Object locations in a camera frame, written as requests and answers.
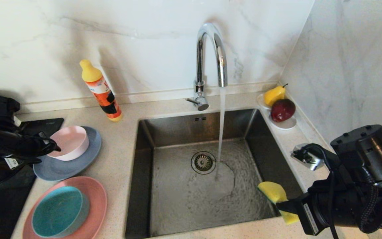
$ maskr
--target black cable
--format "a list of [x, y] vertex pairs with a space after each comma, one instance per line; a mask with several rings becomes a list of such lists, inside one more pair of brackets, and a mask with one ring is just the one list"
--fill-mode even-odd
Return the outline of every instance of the black cable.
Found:
[[321, 145], [312, 143], [312, 144], [308, 144], [308, 145], [303, 146], [301, 149], [307, 150], [308, 148], [319, 149], [322, 153], [325, 165], [330, 170], [331, 182], [329, 185], [329, 192], [328, 192], [328, 221], [329, 221], [329, 228], [331, 230], [332, 237], [334, 239], [338, 239], [337, 231], [335, 230], [335, 226], [334, 226], [333, 209], [332, 209], [332, 203], [333, 203], [333, 199], [334, 199], [335, 170], [336, 170], [336, 168], [335, 167], [333, 168], [332, 165], [330, 164], [330, 162], [328, 161], [328, 158], [326, 157], [325, 149]]
[[17, 172], [18, 171], [20, 171], [20, 169], [22, 169], [23, 167], [22, 166], [20, 166], [20, 168], [16, 168], [16, 169], [14, 169], [13, 170], [13, 172], [10, 174], [10, 175], [8, 175], [7, 177], [5, 177], [3, 180], [0, 180], [0, 185], [2, 184], [2, 183], [5, 183], [6, 181], [8, 181], [10, 178], [12, 178], [15, 174], [17, 174]]
[[363, 172], [365, 173], [365, 179], [370, 184], [370, 191], [368, 192], [368, 199], [365, 203], [364, 208], [362, 209], [361, 216], [358, 221], [359, 230], [364, 233], [373, 233], [381, 227], [382, 222], [378, 222], [377, 224], [369, 223], [368, 219], [370, 215], [373, 213], [376, 201], [378, 199], [378, 188], [374, 185], [375, 181], [371, 174], [365, 167], [362, 167]]

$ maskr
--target stainless steel sink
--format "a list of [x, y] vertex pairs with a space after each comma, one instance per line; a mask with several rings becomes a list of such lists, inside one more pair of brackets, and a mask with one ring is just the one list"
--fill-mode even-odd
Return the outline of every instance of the stainless steel sink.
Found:
[[302, 191], [257, 109], [139, 121], [126, 238], [147, 238], [279, 216], [257, 190]]

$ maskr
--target yellow bottle cap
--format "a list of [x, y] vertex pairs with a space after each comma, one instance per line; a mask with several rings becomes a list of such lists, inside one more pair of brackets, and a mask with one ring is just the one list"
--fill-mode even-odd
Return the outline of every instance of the yellow bottle cap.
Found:
[[99, 69], [92, 66], [91, 61], [83, 59], [79, 64], [82, 67], [82, 79], [84, 81], [94, 82], [103, 76]]

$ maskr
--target wall trim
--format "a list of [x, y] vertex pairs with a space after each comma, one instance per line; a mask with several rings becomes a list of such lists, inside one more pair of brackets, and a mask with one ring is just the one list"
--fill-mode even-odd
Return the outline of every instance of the wall trim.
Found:
[[[257, 91], [266, 91], [273, 88], [277, 81], [256, 82], [228, 85], [226, 87], [226, 94], [241, 94]], [[218, 87], [206, 87], [206, 94], [208, 96], [219, 95]], [[193, 89], [178, 89], [168, 91], [149, 91], [139, 93], [115, 94], [116, 100], [119, 104], [140, 103], [147, 101], [160, 101], [160, 100], [175, 100], [193, 96]], [[85, 107], [98, 106], [94, 97], [84, 97], [66, 100], [52, 100], [36, 103], [24, 103], [22, 109], [18, 114], [46, 112], [54, 110], [76, 109]]]

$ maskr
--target black stovetop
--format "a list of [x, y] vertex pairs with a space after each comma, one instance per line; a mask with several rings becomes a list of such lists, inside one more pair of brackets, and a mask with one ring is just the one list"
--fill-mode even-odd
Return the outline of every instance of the black stovetop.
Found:
[[[23, 122], [26, 125], [21, 133], [35, 135], [42, 131], [49, 137], [60, 129], [62, 123], [62, 118]], [[25, 166], [0, 184], [0, 239], [10, 239], [35, 179], [33, 168]]]

